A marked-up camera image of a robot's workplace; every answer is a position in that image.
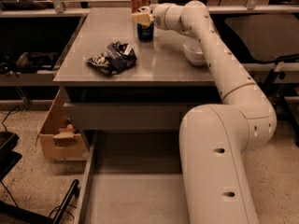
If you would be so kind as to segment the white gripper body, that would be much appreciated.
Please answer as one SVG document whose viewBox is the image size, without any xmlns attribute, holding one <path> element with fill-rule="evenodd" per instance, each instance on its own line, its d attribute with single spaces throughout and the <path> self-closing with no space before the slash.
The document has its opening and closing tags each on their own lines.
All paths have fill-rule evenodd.
<svg viewBox="0 0 299 224">
<path fill-rule="evenodd" d="M 176 22 L 170 11 L 174 7 L 173 4 L 152 4 L 150 6 L 151 15 L 153 17 L 154 25 L 162 30 L 174 30 Z"/>
</svg>

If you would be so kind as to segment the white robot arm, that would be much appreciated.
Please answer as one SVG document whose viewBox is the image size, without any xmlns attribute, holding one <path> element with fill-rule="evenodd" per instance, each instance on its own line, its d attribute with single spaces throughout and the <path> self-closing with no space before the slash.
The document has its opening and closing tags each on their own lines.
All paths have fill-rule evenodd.
<svg viewBox="0 0 299 224">
<path fill-rule="evenodd" d="M 207 7 L 154 4 L 133 22 L 194 39 L 221 98 L 199 105 L 179 128 L 179 151 L 190 224 L 259 224 L 242 152 L 261 147 L 277 127 L 276 112 L 255 80 L 218 35 Z"/>
</svg>

